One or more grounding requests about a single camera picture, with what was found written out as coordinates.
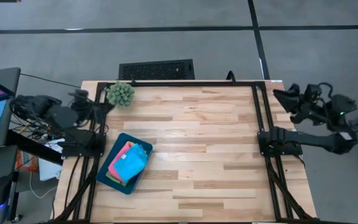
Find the wooden tabletop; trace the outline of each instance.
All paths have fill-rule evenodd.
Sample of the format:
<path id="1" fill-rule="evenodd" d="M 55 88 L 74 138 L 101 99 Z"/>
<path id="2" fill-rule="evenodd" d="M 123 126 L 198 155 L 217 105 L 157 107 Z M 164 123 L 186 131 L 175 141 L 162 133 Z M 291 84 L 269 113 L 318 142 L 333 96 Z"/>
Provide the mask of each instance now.
<path id="1" fill-rule="evenodd" d="M 82 84 L 92 100 L 97 83 Z M 266 81 L 266 86 L 274 124 L 292 129 L 289 114 L 272 94 L 283 84 Z M 132 105 L 112 110 L 106 124 L 108 143 L 100 166 L 120 133 L 153 144 L 154 153 L 133 194 L 96 184 L 91 222 L 275 220 L 265 162 L 256 138 L 259 128 L 251 87 L 136 87 Z M 55 198 L 57 215 L 63 211 L 75 160 L 69 158 L 63 163 Z M 293 156 L 282 156 L 282 160 L 289 191 L 307 213 L 315 216 L 303 164 Z M 75 169 L 69 201 L 77 191 L 81 165 L 82 159 Z M 80 218 L 85 215 L 87 196 L 86 192 Z M 278 197 L 285 216 L 280 192 Z"/>

